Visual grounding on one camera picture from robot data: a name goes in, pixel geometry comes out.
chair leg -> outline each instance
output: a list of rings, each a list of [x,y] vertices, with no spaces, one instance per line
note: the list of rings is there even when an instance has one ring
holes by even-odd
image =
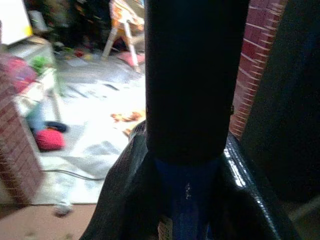
[[[102,56],[101,56],[101,58],[103,60],[107,60],[108,59],[110,51],[111,51],[111,48],[112,48],[112,46],[113,46],[113,44],[115,42],[115,38],[116,38],[117,32],[118,32],[118,26],[113,26],[112,29],[111,29],[110,35],[108,37],[108,40],[106,41],[106,44],[105,44],[105,47],[104,47],[104,50],[103,50],[103,53],[102,53]]]
[[[123,25],[124,25],[125,35],[126,35],[127,40],[128,40],[129,50],[131,52],[131,57],[132,57],[134,70],[136,72],[139,72],[140,69],[139,69],[139,65],[138,65],[138,57],[137,57],[137,54],[136,54],[135,46],[132,43],[132,35],[131,35],[131,30],[130,30],[129,23],[127,21],[125,21],[123,23]]]

red knit hat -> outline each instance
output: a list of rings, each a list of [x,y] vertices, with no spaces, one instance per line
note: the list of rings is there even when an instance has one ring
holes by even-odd
[[[35,141],[40,150],[60,150],[65,146],[64,136],[54,129],[44,129],[36,133]]]

cable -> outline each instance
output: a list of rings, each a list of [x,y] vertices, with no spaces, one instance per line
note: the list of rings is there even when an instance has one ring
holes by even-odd
[[[102,181],[102,180],[106,179],[105,177],[91,178],[91,177],[87,177],[87,176],[82,176],[82,175],[79,175],[73,171],[67,171],[67,170],[63,170],[63,169],[51,169],[51,170],[42,170],[42,171],[43,172],[55,172],[55,173],[67,174],[67,175],[73,176],[78,179],[89,180],[89,181]]]

floor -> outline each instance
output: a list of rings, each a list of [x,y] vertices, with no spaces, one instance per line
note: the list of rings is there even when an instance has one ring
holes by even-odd
[[[320,196],[305,204],[281,203],[301,239],[320,240]]]
[[[145,108],[144,65],[135,72],[116,56],[108,61],[58,59],[58,77],[63,80],[62,122],[65,148],[40,154],[46,171],[66,170],[91,179],[103,179],[128,143],[112,113]],[[43,102],[44,119],[55,121],[52,102]],[[33,200],[35,205],[95,204],[103,180],[84,180],[60,172],[46,172],[45,180]]]
[[[1,240],[77,240],[85,231],[95,205],[75,205],[64,218],[53,215],[53,206],[7,207],[0,211]]]

red brick wall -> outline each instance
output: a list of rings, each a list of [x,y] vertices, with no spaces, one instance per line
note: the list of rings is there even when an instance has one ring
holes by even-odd
[[[0,21],[0,44],[2,43],[2,22]]]
[[[250,115],[286,3],[287,0],[250,1],[234,91],[234,113],[229,125],[230,132],[239,140]]]
[[[10,79],[0,71],[0,178],[12,199],[27,205],[43,179],[43,172],[13,95]]]

